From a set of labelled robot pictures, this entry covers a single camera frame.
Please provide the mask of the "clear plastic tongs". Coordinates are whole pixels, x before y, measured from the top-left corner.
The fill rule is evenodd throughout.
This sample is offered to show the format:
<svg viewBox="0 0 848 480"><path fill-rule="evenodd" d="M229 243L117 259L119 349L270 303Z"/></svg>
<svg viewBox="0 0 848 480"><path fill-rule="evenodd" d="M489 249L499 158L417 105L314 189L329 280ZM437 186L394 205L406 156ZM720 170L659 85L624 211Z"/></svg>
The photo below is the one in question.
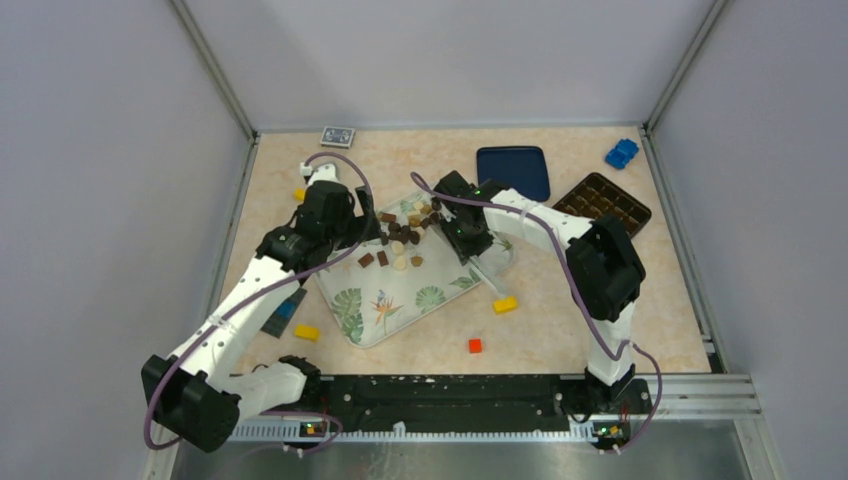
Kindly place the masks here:
<svg viewBox="0 0 848 480"><path fill-rule="evenodd" d="M511 295L507 286L482 262L479 256L470 257L469 263L471 264L471 269L474 270L480 277L480 280L493 291L497 299L505 299Z"/></svg>

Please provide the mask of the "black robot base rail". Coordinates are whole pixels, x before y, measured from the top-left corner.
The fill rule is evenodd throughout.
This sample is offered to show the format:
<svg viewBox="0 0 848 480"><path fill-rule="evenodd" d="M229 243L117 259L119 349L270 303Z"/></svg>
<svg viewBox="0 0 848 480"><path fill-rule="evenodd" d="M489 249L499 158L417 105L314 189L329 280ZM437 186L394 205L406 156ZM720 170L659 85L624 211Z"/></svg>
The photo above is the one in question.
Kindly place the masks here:
<svg viewBox="0 0 848 480"><path fill-rule="evenodd" d="M346 433L566 432L592 420L634 420L654 408L644 379L608 392L582 375L336 375L310 381L293 404L305 417L329 415Z"/></svg>

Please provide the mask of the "blue chocolate box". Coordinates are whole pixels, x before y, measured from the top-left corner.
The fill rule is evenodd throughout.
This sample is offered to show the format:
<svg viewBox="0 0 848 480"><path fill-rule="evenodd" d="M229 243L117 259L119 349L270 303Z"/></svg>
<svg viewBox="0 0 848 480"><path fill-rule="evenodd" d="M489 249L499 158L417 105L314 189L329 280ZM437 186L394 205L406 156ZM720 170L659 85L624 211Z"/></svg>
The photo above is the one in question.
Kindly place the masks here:
<svg viewBox="0 0 848 480"><path fill-rule="evenodd" d="M653 216L645 204L597 172L579 181L553 205L553 209L594 220L613 215L622 222L630 237L637 235Z"/></svg>

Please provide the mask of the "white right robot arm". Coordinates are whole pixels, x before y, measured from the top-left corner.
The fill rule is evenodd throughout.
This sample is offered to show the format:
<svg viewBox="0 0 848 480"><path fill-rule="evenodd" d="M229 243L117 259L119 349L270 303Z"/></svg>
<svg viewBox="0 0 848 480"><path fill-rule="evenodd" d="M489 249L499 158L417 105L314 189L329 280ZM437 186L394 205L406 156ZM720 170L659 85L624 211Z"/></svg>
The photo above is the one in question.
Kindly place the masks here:
<svg viewBox="0 0 848 480"><path fill-rule="evenodd" d="M497 233L556 255L591 334L587 400L600 412L622 404L635 375L632 318L646 278L623 223L613 215L567 214L494 180L473 186L456 171L434 188L421 178L415 182L448 210L440 227L461 262L491 247Z"/></svg>

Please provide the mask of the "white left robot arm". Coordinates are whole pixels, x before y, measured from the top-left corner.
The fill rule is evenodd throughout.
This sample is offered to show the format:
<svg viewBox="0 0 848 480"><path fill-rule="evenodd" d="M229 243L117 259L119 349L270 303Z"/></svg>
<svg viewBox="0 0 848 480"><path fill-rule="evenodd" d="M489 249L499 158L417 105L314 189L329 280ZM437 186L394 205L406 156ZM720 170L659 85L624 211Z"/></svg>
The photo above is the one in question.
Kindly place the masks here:
<svg viewBox="0 0 848 480"><path fill-rule="evenodd" d="M273 407L308 413L319 404L319 369L288 356L255 373L232 370L277 308L313 274L377 238L367 177L350 191L332 163L300 166L305 198L292 218L267 232L245 273L204 323L168 356L141 369L147 410L145 445L154 451L182 440L204 452L220 448L236 426Z"/></svg>

